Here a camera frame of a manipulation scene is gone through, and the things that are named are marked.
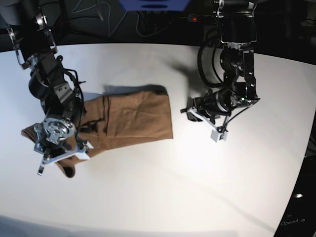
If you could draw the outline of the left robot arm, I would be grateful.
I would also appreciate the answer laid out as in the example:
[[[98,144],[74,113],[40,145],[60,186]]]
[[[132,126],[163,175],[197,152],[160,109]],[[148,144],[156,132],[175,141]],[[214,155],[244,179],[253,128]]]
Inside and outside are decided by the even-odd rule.
[[[260,99],[256,93],[254,75],[254,49],[257,41],[254,11],[255,0],[214,0],[217,34],[207,39],[197,54],[200,77],[208,90],[204,96],[191,99],[189,107],[195,113],[184,109],[191,121],[209,121],[212,124],[221,116],[229,118],[234,109],[249,108]],[[222,46],[220,66],[223,77],[215,73],[218,83],[211,83],[202,67],[202,54],[212,46],[216,52]]]

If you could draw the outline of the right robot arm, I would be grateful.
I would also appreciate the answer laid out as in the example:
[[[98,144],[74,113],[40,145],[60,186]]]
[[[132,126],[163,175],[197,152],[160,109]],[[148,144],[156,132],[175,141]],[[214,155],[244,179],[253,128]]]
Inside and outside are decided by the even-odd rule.
[[[53,158],[72,149],[67,139],[79,138],[83,93],[77,73],[65,69],[62,56],[56,57],[56,43],[47,25],[39,1],[2,0],[0,15],[7,24],[17,60],[23,69],[29,68],[29,91],[40,100],[45,118],[34,125],[35,151]]]

